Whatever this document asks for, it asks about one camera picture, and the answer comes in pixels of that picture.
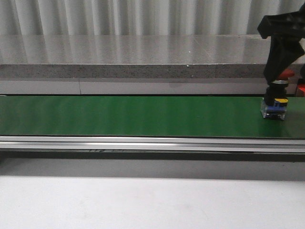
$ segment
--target conveyor belt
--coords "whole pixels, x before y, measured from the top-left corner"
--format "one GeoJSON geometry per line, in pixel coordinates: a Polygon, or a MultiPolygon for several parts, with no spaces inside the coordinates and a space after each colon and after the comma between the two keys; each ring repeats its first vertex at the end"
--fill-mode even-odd
{"type": "Polygon", "coordinates": [[[285,121],[261,97],[2,96],[0,148],[305,152],[305,99],[285,121]]]}

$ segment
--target gray surface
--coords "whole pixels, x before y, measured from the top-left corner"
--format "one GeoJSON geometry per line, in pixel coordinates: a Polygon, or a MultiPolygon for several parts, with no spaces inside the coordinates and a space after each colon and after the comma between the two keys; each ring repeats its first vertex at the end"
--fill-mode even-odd
{"type": "Polygon", "coordinates": [[[282,162],[5,159],[1,228],[302,229],[304,169],[282,162]]]}
{"type": "Polygon", "coordinates": [[[7,35],[0,79],[260,78],[269,45],[257,35],[7,35]]]}

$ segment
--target corrugated metal wall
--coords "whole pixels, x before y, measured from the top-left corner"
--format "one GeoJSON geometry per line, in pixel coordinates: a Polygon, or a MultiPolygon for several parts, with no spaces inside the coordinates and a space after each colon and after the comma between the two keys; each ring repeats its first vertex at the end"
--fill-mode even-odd
{"type": "Polygon", "coordinates": [[[0,0],[0,34],[255,34],[304,0],[0,0]]]}

